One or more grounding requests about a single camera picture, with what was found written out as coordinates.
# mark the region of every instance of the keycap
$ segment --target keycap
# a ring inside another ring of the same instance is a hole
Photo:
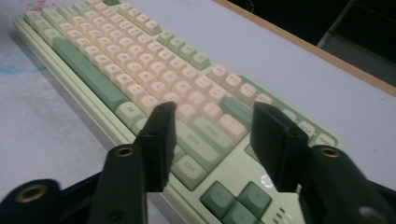
[[[207,76],[216,83],[220,84],[224,80],[224,78],[228,76],[228,70],[223,65],[218,64],[210,70]]]
[[[111,81],[124,93],[127,92],[129,86],[136,84],[134,79],[125,73],[114,76]]]
[[[216,121],[223,114],[221,108],[213,102],[209,102],[204,105],[199,112],[202,116],[212,122]]]
[[[230,114],[241,122],[247,129],[251,126],[252,110],[234,97],[228,97],[220,104],[224,113]]]
[[[210,61],[205,54],[203,54],[202,52],[197,52],[192,55],[190,59],[190,64],[198,70],[204,70],[210,65]]]
[[[207,103],[207,99],[200,91],[193,91],[187,96],[185,102],[198,110]]]
[[[185,123],[177,120],[177,143],[210,172],[221,161],[220,154]]]
[[[23,18],[31,25],[33,24],[33,21],[43,19],[41,14],[36,11],[26,11],[23,14]]]
[[[222,87],[214,86],[207,92],[206,96],[209,101],[218,105],[227,98],[227,93]]]
[[[250,182],[238,196],[238,202],[244,205],[256,218],[260,218],[271,202],[271,198],[257,185]]]
[[[158,100],[152,95],[145,95],[137,100],[136,104],[147,116],[149,116],[154,107],[157,106],[159,103],[160,102],[158,102]]]
[[[53,49],[95,92],[111,111],[116,111],[128,99],[120,92],[90,61],[88,61],[70,42],[65,39],[53,41]]]
[[[120,6],[119,6],[119,13],[122,16],[126,16],[128,10],[131,9],[131,8],[132,8],[131,4],[129,4],[129,3],[121,3]]]
[[[226,156],[235,146],[235,142],[214,123],[204,117],[196,118],[190,123],[191,128],[215,148],[222,156]]]
[[[239,90],[239,87],[242,85],[242,79],[236,74],[228,75],[222,82],[221,86],[230,93],[234,93]]]
[[[334,147],[335,142],[328,135],[324,133],[320,133],[317,137],[315,137],[314,145],[326,145],[326,146]]]
[[[189,104],[181,104],[176,110],[176,117],[187,124],[192,122],[198,115],[194,107]]]
[[[236,91],[235,96],[240,101],[249,105],[256,98],[256,88],[248,83],[242,84],[238,91]]]
[[[248,133],[245,126],[229,114],[222,115],[216,123],[235,142],[239,142]]]
[[[174,34],[171,32],[164,30],[160,35],[158,35],[158,42],[162,43],[164,46],[167,46],[169,41],[174,37]]]
[[[55,29],[44,30],[42,37],[50,46],[53,46],[53,41],[55,39],[64,39],[64,37]]]
[[[233,195],[219,182],[215,182],[201,197],[201,202],[217,218],[222,218],[235,201]]]
[[[244,205],[240,202],[235,202],[233,206],[228,210],[226,215],[221,219],[223,223],[246,223],[246,224],[255,224],[257,218],[251,214]]]
[[[269,97],[268,95],[266,95],[266,94],[264,94],[264,93],[259,93],[259,94],[256,96],[256,99],[255,99],[253,102],[251,102],[250,107],[253,107],[253,106],[254,106],[254,102],[262,102],[262,103],[266,103],[266,104],[268,104],[268,105],[271,105],[272,102],[273,102],[273,100],[272,100],[272,98]]]
[[[66,19],[59,14],[55,8],[43,8],[41,15],[55,28],[57,28],[60,23],[66,22]]]
[[[134,124],[146,117],[132,102],[123,103],[117,108],[115,113],[129,129],[132,129]]]
[[[315,134],[315,128],[305,120],[302,120],[298,126],[311,138]]]
[[[178,51],[185,45],[186,43],[184,42],[184,40],[180,37],[174,37],[172,38],[167,47],[172,50],[174,53],[178,53]]]
[[[157,35],[161,32],[161,26],[154,20],[148,20],[143,25],[143,30],[149,35]]]
[[[207,175],[205,170],[188,155],[175,162],[171,171],[189,190],[194,190]]]
[[[70,21],[72,17],[77,16],[76,11],[70,6],[60,6],[58,7],[58,12],[61,14],[67,21]]]

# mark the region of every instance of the wooden edge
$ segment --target wooden edge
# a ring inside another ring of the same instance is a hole
[[[346,63],[342,61],[341,59],[331,55],[330,53],[317,48],[316,46],[302,40],[301,38],[292,35],[291,33],[273,25],[272,23],[265,21],[264,19],[250,13],[249,11],[246,11],[242,9],[241,7],[227,1],[227,0],[213,0],[214,2],[218,3],[221,6],[224,6],[231,11],[235,12],[236,14],[255,22],[256,24],[260,25],[262,28],[265,28],[272,33],[281,36],[284,39],[287,39],[289,42],[311,52],[312,54],[318,56],[319,58],[325,60],[328,63],[331,63],[332,65],[348,72],[350,75],[353,77],[357,77],[358,79],[369,83],[370,85],[380,89],[381,91],[384,91],[392,96],[396,97],[396,88],[389,85],[387,82],[382,81],[381,79],[378,79],[377,77],[374,77],[359,68]]]

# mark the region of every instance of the clamp jaw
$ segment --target clamp jaw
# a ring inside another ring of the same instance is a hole
[[[278,108],[255,103],[250,144],[279,192],[301,187],[305,223],[396,223],[391,201],[383,198],[394,206],[394,192],[367,180],[345,152],[307,142]]]
[[[64,190],[51,179],[15,188],[0,203],[0,223],[147,223],[146,192],[161,192],[168,182],[175,110],[173,102],[158,105],[133,144],[107,153],[99,174]]]

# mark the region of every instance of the green keycap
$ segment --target green keycap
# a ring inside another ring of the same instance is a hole
[[[257,185],[250,182],[239,195],[238,201],[243,204],[256,218],[260,219],[262,213],[270,204],[271,198]]]
[[[73,17],[78,16],[75,10],[70,6],[61,6],[58,7],[58,12],[61,14],[67,21],[70,21]]]
[[[134,125],[134,127],[132,127],[134,135],[138,135],[140,133],[140,131],[145,127],[147,121],[148,119],[141,119]]]
[[[253,118],[253,110],[250,107],[244,105],[235,97],[228,97],[220,104],[220,108],[224,111],[224,114],[233,116],[250,130]]]
[[[50,25],[49,22],[47,22],[46,20],[42,19],[42,20],[35,20],[33,21],[33,23],[31,24],[33,29],[39,34],[39,35],[43,35],[45,30],[48,29],[53,29],[53,27]]]
[[[177,143],[208,173],[221,161],[220,154],[180,120],[176,121]]]
[[[223,217],[231,205],[233,205],[233,202],[234,197],[231,192],[219,182],[214,183],[201,197],[201,203],[218,219]]]
[[[184,40],[180,37],[175,37],[169,41],[168,48],[172,50],[174,53],[178,53],[178,51],[186,44]]]
[[[157,37],[158,42],[162,43],[164,46],[167,46],[169,41],[174,37],[170,31],[164,30]]]
[[[204,55],[202,52],[197,52],[192,56],[190,59],[190,64],[198,69],[198,70],[204,70],[210,65],[209,58]]]
[[[146,115],[132,102],[126,102],[120,105],[116,110],[116,115],[129,129]]]
[[[91,11],[91,8],[85,3],[75,3],[72,8],[78,13],[78,15],[83,16],[85,12]]]
[[[223,157],[235,146],[233,139],[219,129],[213,122],[202,116],[199,116],[190,123],[190,127]]]
[[[119,0],[104,0],[103,3],[105,3],[108,6],[115,6],[118,5],[120,3]]]
[[[55,29],[47,29],[44,30],[43,35],[41,36],[48,45],[50,45],[51,47],[53,46],[53,42],[55,41],[55,39],[57,38],[61,38],[64,39],[64,36],[61,35],[61,33],[59,33],[57,30]]]
[[[240,202],[235,202],[221,220],[224,224],[255,224],[257,218]]]
[[[43,8],[41,15],[59,31],[59,24],[66,22],[66,19],[56,11],[55,8]]]
[[[194,190],[206,177],[205,170],[189,155],[173,164],[171,171],[189,190]]]
[[[129,101],[69,41],[66,39],[55,39],[53,49],[111,111],[115,112],[119,105]]]
[[[23,19],[26,20],[29,25],[33,25],[33,21],[43,20],[44,18],[36,11],[27,11],[23,14]]]
[[[186,44],[181,47],[178,52],[178,56],[186,62],[189,62],[192,56],[197,52],[197,49],[193,45]]]

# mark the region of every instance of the blue stain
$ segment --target blue stain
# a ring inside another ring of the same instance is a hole
[[[41,72],[46,66],[30,50],[16,50],[0,54],[0,73],[19,74]]]

